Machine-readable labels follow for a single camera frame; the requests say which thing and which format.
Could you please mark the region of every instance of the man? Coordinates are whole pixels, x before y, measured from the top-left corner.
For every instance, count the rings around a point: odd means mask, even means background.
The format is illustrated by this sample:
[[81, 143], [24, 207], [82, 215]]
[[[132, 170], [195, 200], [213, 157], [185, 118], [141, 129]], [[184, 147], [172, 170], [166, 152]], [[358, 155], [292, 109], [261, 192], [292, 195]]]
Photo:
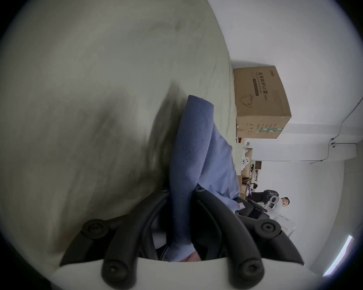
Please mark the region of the man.
[[[275, 190], [265, 190], [264, 192], [252, 192], [252, 195], [248, 196], [247, 198], [257, 203], [263, 202], [266, 205], [272, 196], [279, 196], [279, 194]], [[281, 198], [281, 201], [282, 201], [281, 206], [288, 206], [290, 203], [289, 198], [286, 196]]]

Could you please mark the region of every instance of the green label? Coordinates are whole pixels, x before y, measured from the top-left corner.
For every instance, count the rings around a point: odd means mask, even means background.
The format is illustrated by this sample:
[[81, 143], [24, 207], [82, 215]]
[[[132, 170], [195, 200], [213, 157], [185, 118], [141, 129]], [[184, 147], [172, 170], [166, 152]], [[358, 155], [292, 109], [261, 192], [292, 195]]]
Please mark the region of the green label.
[[260, 129], [257, 132], [280, 132], [283, 128], [273, 128], [273, 129]]

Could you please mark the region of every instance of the screw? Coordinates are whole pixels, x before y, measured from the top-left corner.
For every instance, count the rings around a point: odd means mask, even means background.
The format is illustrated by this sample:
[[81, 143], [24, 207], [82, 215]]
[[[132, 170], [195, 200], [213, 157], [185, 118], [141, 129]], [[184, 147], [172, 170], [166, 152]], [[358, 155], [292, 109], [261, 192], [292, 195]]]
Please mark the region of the screw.
[[243, 262], [238, 269], [238, 275], [245, 280], [259, 275], [262, 271], [260, 260], [247, 260]]
[[128, 269], [121, 262], [110, 261], [106, 264], [105, 273], [114, 281], [123, 281], [128, 276]]
[[195, 192], [202, 192], [202, 191], [204, 191], [205, 189], [203, 188], [203, 187], [201, 187], [201, 186], [197, 186], [196, 188], [195, 188]]
[[89, 232], [90, 233], [94, 233], [94, 234], [97, 234], [97, 233], [100, 233], [103, 229], [103, 226], [101, 224], [92, 224], [92, 225], [89, 225]]
[[274, 226], [274, 224], [266, 222], [261, 226], [261, 229], [264, 232], [271, 233], [276, 229], [276, 227]]

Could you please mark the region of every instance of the blue cloth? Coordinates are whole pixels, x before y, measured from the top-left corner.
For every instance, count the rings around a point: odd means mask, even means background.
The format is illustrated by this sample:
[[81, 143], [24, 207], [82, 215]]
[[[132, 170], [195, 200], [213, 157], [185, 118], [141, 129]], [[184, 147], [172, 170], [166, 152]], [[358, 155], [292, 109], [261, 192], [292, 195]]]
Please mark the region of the blue cloth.
[[169, 169], [174, 238], [166, 261], [181, 261], [195, 250], [191, 244], [190, 202], [199, 184], [233, 212], [239, 209], [239, 183], [232, 148], [214, 124], [214, 106], [190, 95], [180, 121]]

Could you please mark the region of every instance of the white plastic part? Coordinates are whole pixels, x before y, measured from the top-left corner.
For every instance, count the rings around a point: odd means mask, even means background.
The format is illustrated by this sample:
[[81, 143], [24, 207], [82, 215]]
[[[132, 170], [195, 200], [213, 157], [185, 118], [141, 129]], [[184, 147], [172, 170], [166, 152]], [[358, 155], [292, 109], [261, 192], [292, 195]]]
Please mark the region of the white plastic part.
[[[111, 290], [101, 277], [102, 261], [69, 264], [50, 278], [53, 289]], [[297, 263], [262, 259], [265, 275], [253, 289], [316, 289], [322, 278]], [[234, 289], [228, 280], [227, 258], [201, 262], [165, 262], [138, 258], [136, 290]]]

